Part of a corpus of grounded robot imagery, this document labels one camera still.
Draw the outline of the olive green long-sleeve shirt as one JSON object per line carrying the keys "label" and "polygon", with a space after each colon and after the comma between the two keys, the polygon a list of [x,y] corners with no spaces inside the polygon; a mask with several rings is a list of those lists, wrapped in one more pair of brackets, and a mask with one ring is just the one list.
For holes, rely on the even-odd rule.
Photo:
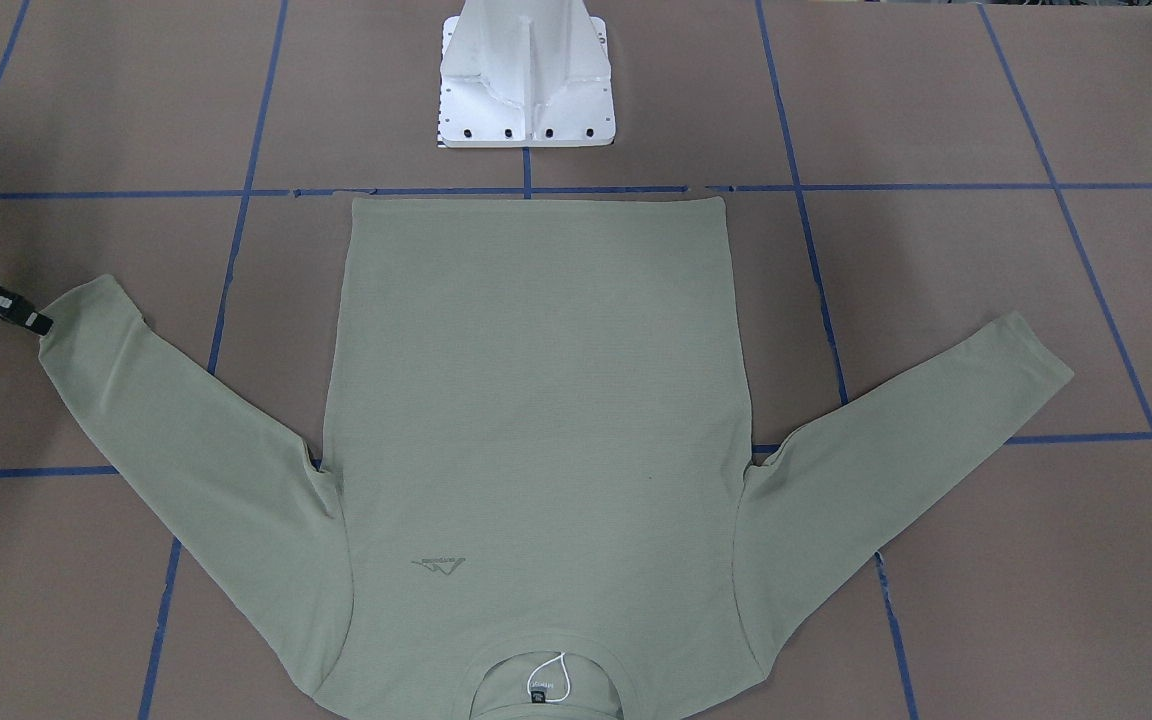
{"label": "olive green long-sleeve shirt", "polygon": [[684,719],[1073,378],[1002,314],[753,458],[723,200],[356,199],[324,454],[113,276],[47,306],[74,419],[349,719]]}

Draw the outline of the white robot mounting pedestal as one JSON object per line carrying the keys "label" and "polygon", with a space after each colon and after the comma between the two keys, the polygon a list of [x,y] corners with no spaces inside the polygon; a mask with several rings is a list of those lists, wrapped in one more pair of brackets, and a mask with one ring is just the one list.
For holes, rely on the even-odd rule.
{"label": "white robot mounting pedestal", "polygon": [[467,1],[444,20],[439,146],[600,147],[616,135],[607,24],[584,1]]}

